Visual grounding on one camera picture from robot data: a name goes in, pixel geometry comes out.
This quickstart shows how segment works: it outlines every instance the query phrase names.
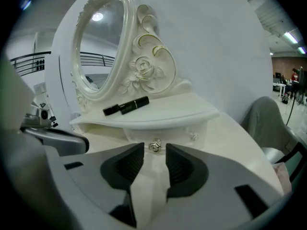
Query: railing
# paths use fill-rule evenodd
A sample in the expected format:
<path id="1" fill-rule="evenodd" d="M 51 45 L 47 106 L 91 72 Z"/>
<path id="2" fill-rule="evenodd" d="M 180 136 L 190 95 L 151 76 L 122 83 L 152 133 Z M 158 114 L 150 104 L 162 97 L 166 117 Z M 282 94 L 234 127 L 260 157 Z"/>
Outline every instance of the railing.
<path id="1" fill-rule="evenodd" d="M 29 54 L 11 59 L 10 62 L 20 76 L 45 70 L 45 55 L 51 54 L 50 51 Z"/>
<path id="2" fill-rule="evenodd" d="M 80 52 L 80 60 L 82 66 L 100 66 L 100 67 L 112 67 L 114 63 L 114 57 Z"/>
<path id="3" fill-rule="evenodd" d="M 51 51 L 39 52 L 25 56 L 11 59 L 10 62 L 16 69 L 20 76 L 25 76 L 30 73 L 45 70 L 45 55 L 51 54 Z M 80 59 L 82 66 L 98 66 L 98 67 L 112 67 L 114 57 L 80 52 Z"/>

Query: vanity table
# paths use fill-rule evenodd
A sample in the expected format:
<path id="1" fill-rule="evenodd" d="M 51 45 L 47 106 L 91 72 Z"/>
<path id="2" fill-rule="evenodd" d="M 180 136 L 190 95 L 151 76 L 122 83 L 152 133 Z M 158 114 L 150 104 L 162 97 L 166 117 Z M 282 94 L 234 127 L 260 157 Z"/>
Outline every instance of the vanity table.
<path id="1" fill-rule="evenodd" d="M 112 40 L 117 52 L 107 80 L 98 88 L 88 81 L 80 48 L 84 31 L 88 27 L 95 31 L 98 24 L 94 18 L 100 14 L 108 28 L 115 30 L 101 33 L 103 40 Z M 106 30 L 103 23 L 102 19 L 102 32 Z M 89 153 L 144 143 L 144 164 L 130 188 L 138 228 L 166 205 L 170 187 L 165 164 L 167 143 L 236 161 L 281 197 L 281 184 L 260 147 L 237 122 L 199 97 L 192 84 L 179 77 L 176 61 L 157 35 L 157 26 L 149 5 L 139 5 L 135 0 L 88 0 L 75 26 L 72 47 L 65 52 L 71 55 L 71 81 L 82 111 L 70 124 L 74 132 L 88 138 Z M 103 112 L 144 96 L 149 104 L 127 114 L 105 116 Z"/>

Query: black lipstick tube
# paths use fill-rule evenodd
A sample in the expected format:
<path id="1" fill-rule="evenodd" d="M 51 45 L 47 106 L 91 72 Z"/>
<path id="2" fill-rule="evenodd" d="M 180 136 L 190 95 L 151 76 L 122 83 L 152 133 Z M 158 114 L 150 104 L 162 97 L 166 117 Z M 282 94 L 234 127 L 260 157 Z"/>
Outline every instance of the black lipstick tube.
<path id="1" fill-rule="evenodd" d="M 119 105 L 119 110 L 121 114 L 126 114 L 148 104 L 149 104 L 149 99 L 147 96 L 144 96 L 134 101 L 126 102 L 122 105 Z"/>
<path id="2" fill-rule="evenodd" d="M 114 114 L 118 111 L 119 111 L 119 106 L 117 104 L 103 109 L 105 116 L 109 116 L 109 115 Z"/>

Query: desk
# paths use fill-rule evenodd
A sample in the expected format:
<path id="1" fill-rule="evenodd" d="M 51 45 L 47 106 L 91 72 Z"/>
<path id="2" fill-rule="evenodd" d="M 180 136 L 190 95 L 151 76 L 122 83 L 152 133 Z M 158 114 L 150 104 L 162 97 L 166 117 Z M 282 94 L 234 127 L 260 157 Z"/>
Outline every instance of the desk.
<path id="1" fill-rule="evenodd" d="M 279 90 L 279 99 L 282 100 L 283 99 L 283 94 L 284 94 L 284 91 L 286 89 L 286 85 L 285 84 L 282 84 L 282 83 L 273 83 L 273 86 L 279 86 L 280 87 L 280 90 Z"/>
<path id="2" fill-rule="evenodd" d="M 232 159 L 259 176 L 282 196 L 278 177 L 264 153 L 249 134 L 226 113 L 207 122 L 202 151 Z M 169 173 L 165 154 L 145 153 L 142 166 L 131 185 L 138 228 L 144 227 L 166 205 Z"/>

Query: mirror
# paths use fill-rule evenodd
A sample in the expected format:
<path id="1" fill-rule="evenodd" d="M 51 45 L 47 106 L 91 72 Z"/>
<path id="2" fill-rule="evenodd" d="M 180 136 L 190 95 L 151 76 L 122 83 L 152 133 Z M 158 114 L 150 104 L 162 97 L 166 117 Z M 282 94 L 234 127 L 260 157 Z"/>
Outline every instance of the mirror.
<path id="1" fill-rule="evenodd" d="M 95 10 L 81 38 L 80 75 L 92 90 L 99 90 L 111 72 L 124 20 L 120 0 L 107 0 Z"/>

